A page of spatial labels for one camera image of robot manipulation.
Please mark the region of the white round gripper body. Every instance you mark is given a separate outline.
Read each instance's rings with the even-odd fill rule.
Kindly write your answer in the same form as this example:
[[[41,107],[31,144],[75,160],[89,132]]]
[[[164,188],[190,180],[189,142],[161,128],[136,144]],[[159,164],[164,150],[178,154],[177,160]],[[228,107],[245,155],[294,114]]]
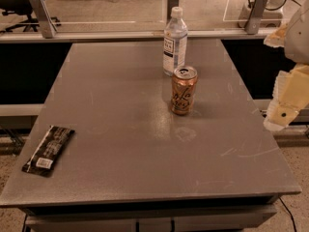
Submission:
[[[309,64],[309,0],[288,23],[284,40],[285,56],[296,63]]]

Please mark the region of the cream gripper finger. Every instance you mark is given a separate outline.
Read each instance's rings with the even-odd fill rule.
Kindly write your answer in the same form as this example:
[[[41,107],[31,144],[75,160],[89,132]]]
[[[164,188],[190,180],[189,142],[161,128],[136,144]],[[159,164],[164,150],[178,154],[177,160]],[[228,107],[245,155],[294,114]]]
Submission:
[[[264,126],[269,131],[286,128],[309,104],[309,66],[296,64],[276,76]]]
[[[273,48],[283,47],[288,24],[282,24],[277,30],[267,35],[264,39],[264,44]]]

